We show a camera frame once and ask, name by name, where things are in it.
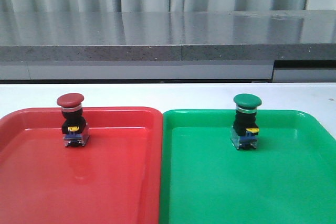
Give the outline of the grey granite counter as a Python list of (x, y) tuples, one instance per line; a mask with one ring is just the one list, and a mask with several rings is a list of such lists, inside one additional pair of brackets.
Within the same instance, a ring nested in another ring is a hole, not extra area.
[(335, 11), (1, 13), (1, 83), (335, 82)]

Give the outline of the green plastic tray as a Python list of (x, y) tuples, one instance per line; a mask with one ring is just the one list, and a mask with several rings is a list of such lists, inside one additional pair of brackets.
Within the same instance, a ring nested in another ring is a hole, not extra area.
[(164, 113), (160, 223), (335, 223), (335, 139), (311, 115), (260, 110), (255, 150), (233, 110)]

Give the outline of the red mushroom push button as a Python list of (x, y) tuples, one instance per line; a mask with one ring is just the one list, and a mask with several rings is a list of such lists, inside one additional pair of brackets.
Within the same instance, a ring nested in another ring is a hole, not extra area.
[(65, 147), (85, 146), (89, 139), (89, 126), (82, 116), (83, 100), (84, 96), (80, 93), (67, 93), (56, 101), (65, 118), (61, 127)]

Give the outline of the red plastic tray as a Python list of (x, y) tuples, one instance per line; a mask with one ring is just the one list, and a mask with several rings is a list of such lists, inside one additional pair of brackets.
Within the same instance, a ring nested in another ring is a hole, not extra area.
[(59, 108), (1, 119), (1, 223), (158, 223), (162, 114), (85, 108), (89, 140), (65, 147)]

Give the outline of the green mushroom push button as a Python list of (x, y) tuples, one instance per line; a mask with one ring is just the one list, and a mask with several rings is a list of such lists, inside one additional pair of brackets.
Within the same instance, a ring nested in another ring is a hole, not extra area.
[(262, 100), (248, 93), (238, 94), (233, 100), (236, 104), (236, 114), (230, 139), (237, 150), (256, 149), (260, 131), (256, 124), (256, 115)]

